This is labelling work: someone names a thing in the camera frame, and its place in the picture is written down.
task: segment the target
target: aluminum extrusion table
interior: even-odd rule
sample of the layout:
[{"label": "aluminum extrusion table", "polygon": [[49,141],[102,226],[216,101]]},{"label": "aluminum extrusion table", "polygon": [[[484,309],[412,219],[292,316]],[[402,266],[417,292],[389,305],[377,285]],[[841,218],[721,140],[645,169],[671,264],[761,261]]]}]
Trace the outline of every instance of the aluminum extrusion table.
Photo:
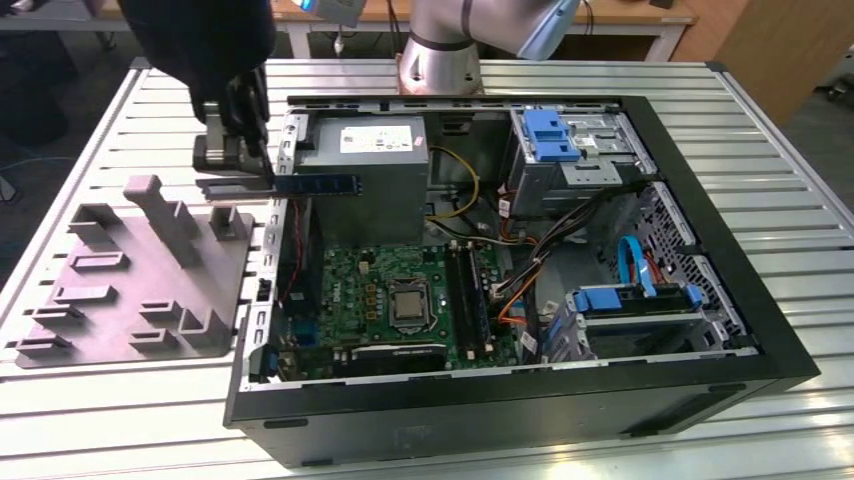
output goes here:
[{"label": "aluminum extrusion table", "polygon": [[[390,61],[273,61],[268,75],[273,158],[288,95],[394,91]],[[647,96],[823,373],[671,437],[310,472],[328,478],[352,478],[360,470],[364,478],[466,479],[851,473],[854,219],[728,74],[703,64],[489,61],[483,79],[488,93]],[[25,310],[46,298],[50,287],[39,282],[72,245],[64,226],[78,203],[132,209],[121,196],[125,178],[156,171],[165,198],[201,210],[189,167],[200,131],[178,82],[157,71],[132,70],[0,295],[0,341],[25,333]],[[241,210],[262,221],[264,202]],[[256,228],[253,244],[261,240]],[[258,260],[250,256],[246,270]],[[242,296],[252,291],[246,277]],[[293,474],[238,431],[220,426],[230,354],[45,370],[21,370],[13,358],[13,350],[0,352],[0,479]]]}]

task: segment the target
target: ram slot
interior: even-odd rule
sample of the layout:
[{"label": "ram slot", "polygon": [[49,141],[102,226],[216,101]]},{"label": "ram slot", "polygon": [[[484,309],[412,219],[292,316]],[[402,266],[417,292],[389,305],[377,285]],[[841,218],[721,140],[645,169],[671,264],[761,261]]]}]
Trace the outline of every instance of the ram slot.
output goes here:
[{"label": "ram slot", "polygon": [[444,268],[456,348],[461,358],[473,360],[493,350],[474,250],[468,246],[445,248]]}]

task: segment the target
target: green circuit board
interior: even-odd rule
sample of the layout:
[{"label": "green circuit board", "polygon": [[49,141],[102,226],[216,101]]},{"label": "green circuit board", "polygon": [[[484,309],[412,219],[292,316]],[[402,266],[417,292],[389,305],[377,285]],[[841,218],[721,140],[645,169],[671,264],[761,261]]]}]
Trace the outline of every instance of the green circuit board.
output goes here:
[{"label": "green circuit board", "polygon": [[[491,246],[477,251],[483,280],[499,278],[496,252]],[[309,379],[329,378],[324,350],[376,344],[438,343],[448,347],[449,369],[516,364],[509,331],[496,332],[495,352],[485,358],[460,358],[454,344],[453,318],[445,283],[444,247],[374,247],[328,249],[324,252],[322,312],[317,324],[316,348],[302,349],[300,364]],[[400,331],[390,322],[389,290],[394,285],[422,285],[429,299],[430,323]]]}]

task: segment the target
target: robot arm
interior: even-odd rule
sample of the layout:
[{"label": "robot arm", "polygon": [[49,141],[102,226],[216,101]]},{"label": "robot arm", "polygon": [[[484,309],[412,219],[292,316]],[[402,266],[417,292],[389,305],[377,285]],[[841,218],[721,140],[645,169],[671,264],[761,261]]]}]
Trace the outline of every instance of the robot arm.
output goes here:
[{"label": "robot arm", "polygon": [[476,93],[474,40],[528,60],[545,60],[572,23],[579,0],[413,0],[398,65],[404,93]]}]

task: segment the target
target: wooden table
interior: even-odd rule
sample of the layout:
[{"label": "wooden table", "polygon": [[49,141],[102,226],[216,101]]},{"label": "wooden table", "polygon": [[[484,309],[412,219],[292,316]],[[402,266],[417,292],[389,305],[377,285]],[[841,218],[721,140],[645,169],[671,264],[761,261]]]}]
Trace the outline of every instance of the wooden table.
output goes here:
[{"label": "wooden table", "polygon": [[[392,0],[392,2],[400,30],[405,31],[409,28],[410,0]],[[669,60],[684,28],[696,21],[696,15],[681,0],[676,0],[673,8],[668,10],[651,6],[647,0],[589,0],[589,3],[595,19],[593,35],[655,37],[645,60],[653,62]],[[277,29],[285,31],[290,39],[293,58],[310,58],[308,34],[334,32],[338,26],[302,12],[290,0],[272,0],[272,5]],[[98,18],[109,20],[121,18],[116,0],[106,0]],[[583,34],[585,21],[587,11],[581,5],[575,14],[575,24],[567,33]],[[344,28],[344,30],[388,31],[385,0],[366,0],[358,25],[353,29]]]}]

